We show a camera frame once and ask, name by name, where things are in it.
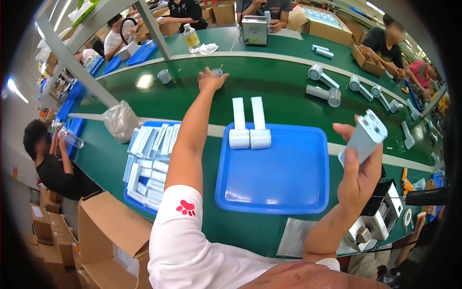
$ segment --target black t-shirt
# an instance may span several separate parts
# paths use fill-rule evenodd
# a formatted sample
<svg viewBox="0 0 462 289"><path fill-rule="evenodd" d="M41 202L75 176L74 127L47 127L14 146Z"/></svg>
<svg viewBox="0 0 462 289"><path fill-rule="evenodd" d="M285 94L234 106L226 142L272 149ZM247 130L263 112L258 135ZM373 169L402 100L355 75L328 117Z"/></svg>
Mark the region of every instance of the black t-shirt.
<svg viewBox="0 0 462 289"><path fill-rule="evenodd" d="M393 62L396 67L404 68L400 47L398 45L393 45L391 49L388 50L385 42L385 31L379 27L372 28L371 31L367 33L362 44L372 48L372 50L386 62Z"/></svg>
<svg viewBox="0 0 462 289"><path fill-rule="evenodd" d="M191 23L191 27L196 30L206 29L207 22L202 19L202 10L199 4L194 0L181 0L179 4L169 0L170 17L175 18L192 18L199 20L198 23ZM181 23L180 32L184 32L185 23Z"/></svg>
<svg viewBox="0 0 462 289"><path fill-rule="evenodd" d="M52 154L45 156L36 170L40 180L48 189L71 200L79 200L101 190L74 163L72 163L74 175L65 173L62 160Z"/></svg>

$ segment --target plastic bag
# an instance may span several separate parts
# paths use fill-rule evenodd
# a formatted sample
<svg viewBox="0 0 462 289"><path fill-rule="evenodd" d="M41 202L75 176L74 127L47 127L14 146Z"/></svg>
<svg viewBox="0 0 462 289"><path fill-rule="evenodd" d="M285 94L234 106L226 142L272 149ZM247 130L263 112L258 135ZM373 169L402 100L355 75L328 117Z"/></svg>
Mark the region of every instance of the plastic bag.
<svg viewBox="0 0 462 289"><path fill-rule="evenodd" d="M119 143L130 141L133 130L141 127L141 122L125 100L103 113L104 126Z"/></svg>
<svg viewBox="0 0 462 289"><path fill-rule="evenodd" d="M82 16L82 14L88 10L88 8L90 8L93 4L88 2L88 1L85 1L83 4L82 4L82 7L80 9L75 9L74 11L72 11L68 17L69 19L72 21L72 23L74 23L75 21L77 21L77 19L79 19L80 16Z"/></svg>

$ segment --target white t-shirt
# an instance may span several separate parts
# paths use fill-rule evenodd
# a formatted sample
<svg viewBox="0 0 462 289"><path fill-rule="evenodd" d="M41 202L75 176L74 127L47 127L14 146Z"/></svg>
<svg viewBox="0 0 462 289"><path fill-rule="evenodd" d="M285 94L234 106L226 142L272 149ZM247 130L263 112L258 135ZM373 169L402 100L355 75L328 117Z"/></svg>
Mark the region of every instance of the white t-shirt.
<svg viewBox="0 0 462 289"><path fill-rule="evenodd" d="M123 24L122 33L126 35L129 32L130 28L133 28L133 27L135 27L135 24L131 20L125 21L125 23ZM120 37L120 33L119 32L115 33L111 29L111 31L109 31L108 35L106 36L106 39L104 40L104 54L107 54L109 51L114 49L114 47L117 46L117 44L121 40L122 40L122 37ZM126 39L128 43L133 42L134 40L135 40L135 35L133 34L130 35L128 39ZM125 43L123 43L120 46L119 50L117 50L116 53L119 52L120 49L124 46L125 46Z"/></svg>
<svg viewBox="0 0 462 289"><path fill-rule="evenodd" d="M84 49L84 51L82 51L82 61L84 63L84 67L87 66L95 56L100 55L93 49Z"/></svg>
<svg viewBox="0 0 462 289"><path fill-rule="evenodd" d="M149 241L147 269L154 289L235 289L281 263L242 248L210 243L201 228L199 192L185 185L166 189ZM335 258L317 264L340 271Z"/></svg>

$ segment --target plastic bottle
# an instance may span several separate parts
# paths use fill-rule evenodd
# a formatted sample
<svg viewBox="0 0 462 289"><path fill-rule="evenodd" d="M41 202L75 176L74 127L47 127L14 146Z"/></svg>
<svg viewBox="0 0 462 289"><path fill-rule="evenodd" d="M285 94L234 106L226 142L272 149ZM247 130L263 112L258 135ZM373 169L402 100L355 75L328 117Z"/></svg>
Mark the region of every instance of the plastic bottle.
<svg viewBox="0 0 462 289"><path fill-rule="evenodd" d="M67 130L65 127L61 128L59 134L59 137L61 137L61 135L64 136L64 140L67 142L67 144L70 144L76 148L82 148L84 146L84 140L82 140L78 136L75 136L70 130Z"/></svg>
<svg viewBox="0 0 462 289"><path fill-rule="evenodd" d="M186 23L184 25L184 39L186 40L186 45L188 46L189 53L196 53L201 47L201 42L199 37L197 37L196 29L191 27L191 24Z"/></svg>

